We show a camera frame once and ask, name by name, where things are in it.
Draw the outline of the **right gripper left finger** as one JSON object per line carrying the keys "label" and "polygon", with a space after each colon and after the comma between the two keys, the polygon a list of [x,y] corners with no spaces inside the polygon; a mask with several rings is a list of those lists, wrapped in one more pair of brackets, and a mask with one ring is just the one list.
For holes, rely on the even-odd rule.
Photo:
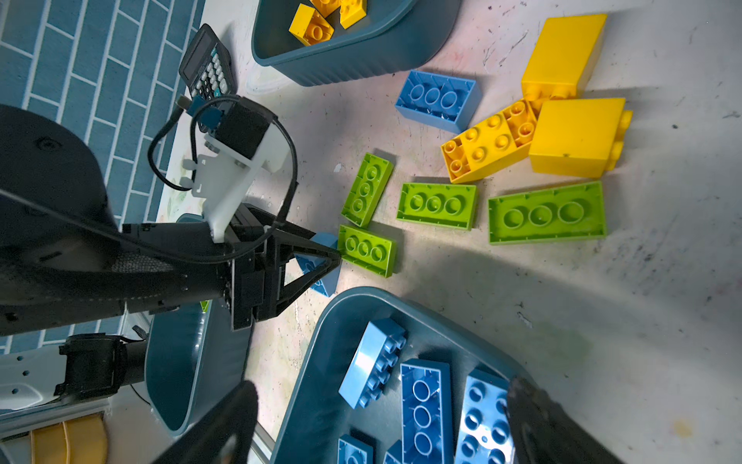
{"label": "right gripper left finger", "polygon": [[257,390],[243,380],[154,463],[247,463],[257,425]]}

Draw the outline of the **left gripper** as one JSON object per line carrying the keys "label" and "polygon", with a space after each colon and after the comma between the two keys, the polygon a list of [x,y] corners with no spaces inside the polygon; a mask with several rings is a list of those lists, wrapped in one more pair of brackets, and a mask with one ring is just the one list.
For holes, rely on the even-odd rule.
{"label": "left gripper", "polygon": [[[234,331],[278,317],[341,263],[336,249],[281,229],[261,242],[259,238],[270,228],[273,219],[273,215],[243,203],[228,226],[228,236],[236,238],[239,246],[257,243],[253,251],[230,263],[225,301]],[[286,264],[297,254],[318,258],[319,263],[311,272],[285,283]]]}

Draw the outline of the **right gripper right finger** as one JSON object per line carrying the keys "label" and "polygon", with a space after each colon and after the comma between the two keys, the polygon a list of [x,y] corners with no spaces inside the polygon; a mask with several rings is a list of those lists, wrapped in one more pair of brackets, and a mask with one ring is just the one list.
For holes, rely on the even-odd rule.
{"label": "right gripper right finger", "polygon": [[568,416],[545,390],[513,378],[506,396],[507,420],[519,463],[622,464]]}

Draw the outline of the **blue lego cube front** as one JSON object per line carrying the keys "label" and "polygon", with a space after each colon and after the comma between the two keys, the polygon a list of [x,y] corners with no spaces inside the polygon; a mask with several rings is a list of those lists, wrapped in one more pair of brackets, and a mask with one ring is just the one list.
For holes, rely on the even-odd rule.
{"label": "blue lego cube front", "polygon": [[[311,241],[325,247],[337,249],[337,237],[330,233],[316,233],[311,238]],[[302,254],[296,255],[295,259],[297,260],[297,263],[299,264],[299,267],[304,274],[308,274],[311,271],[314,271],[318,266],[322,265],[325,262],[324,258]],[[339,273],[340,267],[335,268],[332,272],[326,274],[324,278],[321,278],[320,280],[315,282],[315,284],[313,284],[312,286],[312,289],[317,293],[320,293],[321,295],[332,297],[332,295],[334,295],[334,293],[336,292]]]}

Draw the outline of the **green lego plate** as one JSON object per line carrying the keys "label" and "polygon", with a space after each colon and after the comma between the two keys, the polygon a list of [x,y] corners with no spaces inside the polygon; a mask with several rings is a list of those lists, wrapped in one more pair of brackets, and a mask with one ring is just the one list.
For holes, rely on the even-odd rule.
{"label": "green lego plate", "polygon": [[366,154],[343,205],[341,214],[352,224],[367,228],[392,174],[389,160]]}
{"label": "green lego plate", "polygon": [[397,251],[392,239],[351,225],[342,225],[337,246],[345,261],[383,278],[392,276]]}
{"label": "green lego plate", "polygon": [[405,183],[396,218],[402,222],[470,231],[476,209],[474,185]]}
{"label": "green lego plate", "polygon": [[599,181],[488,200],[489,243],[518,245],[603,239],[608,235]]}

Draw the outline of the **blue lego brick long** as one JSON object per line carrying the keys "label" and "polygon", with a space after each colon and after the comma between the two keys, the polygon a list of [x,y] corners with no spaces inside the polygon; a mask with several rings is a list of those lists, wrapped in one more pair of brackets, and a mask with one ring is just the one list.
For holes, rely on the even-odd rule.
{"label": "blue lego brick long", "polygon": [[353,409],[378,400],[407,343],[406,330],[390,318],[371,321],[338,390]]}

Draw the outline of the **blue lego plate upside-down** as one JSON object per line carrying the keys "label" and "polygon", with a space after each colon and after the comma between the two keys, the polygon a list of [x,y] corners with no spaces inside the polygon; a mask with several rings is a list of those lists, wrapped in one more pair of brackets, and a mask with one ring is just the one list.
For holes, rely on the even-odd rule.
{"label": "blue lego plate upside-down", "polygon": [[482,99],[472,79],[410,71],[395,108],[407,119],[449,133],[463,133]]}

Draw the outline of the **yellow lego cube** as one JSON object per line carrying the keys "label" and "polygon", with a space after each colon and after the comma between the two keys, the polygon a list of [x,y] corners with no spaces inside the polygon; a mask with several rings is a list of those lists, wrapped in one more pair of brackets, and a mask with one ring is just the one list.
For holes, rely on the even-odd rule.
{"label": "yellow lego cube", "polygon": [[328,42],[334,35],[334,28],[314,7],[300,4],[289,32],[304,46],[314,46]]}
{"label": "yellow lego cube", "polygon": [[341,6],[340,0],[310,0],[310,2],[322,17],[329,17]]}

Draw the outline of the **yellow lego plate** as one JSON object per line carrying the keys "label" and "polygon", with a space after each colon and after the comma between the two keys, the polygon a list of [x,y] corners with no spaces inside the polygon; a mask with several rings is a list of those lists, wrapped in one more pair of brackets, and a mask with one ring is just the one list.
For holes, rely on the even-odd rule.
{"label": "yellow lego plate", "polygon": [[537,118],[525,100],[490,116],[441,146],[452,184],[467,184],[529,156]]}

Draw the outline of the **yellow lego slope brick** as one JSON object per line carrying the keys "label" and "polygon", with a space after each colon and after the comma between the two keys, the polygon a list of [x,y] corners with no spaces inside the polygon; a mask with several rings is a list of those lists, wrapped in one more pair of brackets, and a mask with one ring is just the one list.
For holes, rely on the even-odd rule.
{"label": "yellow lego slope brick", "polygon": [[608,16],[547,19],[521,79],[524,100],[536,114],[545,102],[579,98],[598,62]]}

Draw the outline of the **blue lego plate narrow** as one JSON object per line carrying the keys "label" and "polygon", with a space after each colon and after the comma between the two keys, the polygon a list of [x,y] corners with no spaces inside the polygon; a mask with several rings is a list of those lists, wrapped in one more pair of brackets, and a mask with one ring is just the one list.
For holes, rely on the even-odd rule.
{"label": "blue lego plate narrow", "polygon": [[514,463],[507,416],[509,383],[480,369],[467,377],[455,463]]}

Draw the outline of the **yellow small lego brick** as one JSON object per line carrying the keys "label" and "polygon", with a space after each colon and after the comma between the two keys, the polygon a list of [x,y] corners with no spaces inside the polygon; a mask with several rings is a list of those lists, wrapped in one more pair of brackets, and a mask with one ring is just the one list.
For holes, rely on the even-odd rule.
{"label": "yellow small lego brick", "polygon": [[344,29],[349,29],[367,15],[366,0],[341,0],[340,1],[340,24]]}

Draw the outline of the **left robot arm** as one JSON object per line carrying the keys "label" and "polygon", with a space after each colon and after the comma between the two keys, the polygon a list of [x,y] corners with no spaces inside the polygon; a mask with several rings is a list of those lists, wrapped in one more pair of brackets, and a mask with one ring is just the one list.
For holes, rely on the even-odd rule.
{"label": "left robot arm", "polygon": [[199,122],[220,113],[215,140],[194,156],[185,189],[204,198],[197,223],[118,225],[100,166],[60,124],[15,106],[1,108],[1,332],[13,336],[119,316],[161,313],[222,300],[241,330],[277,317],[334,271],[339,252],[288,222],[298,184],[270,214],[243,200],[259,169],[298,160],[274,112],[239,96],[181,98]]}

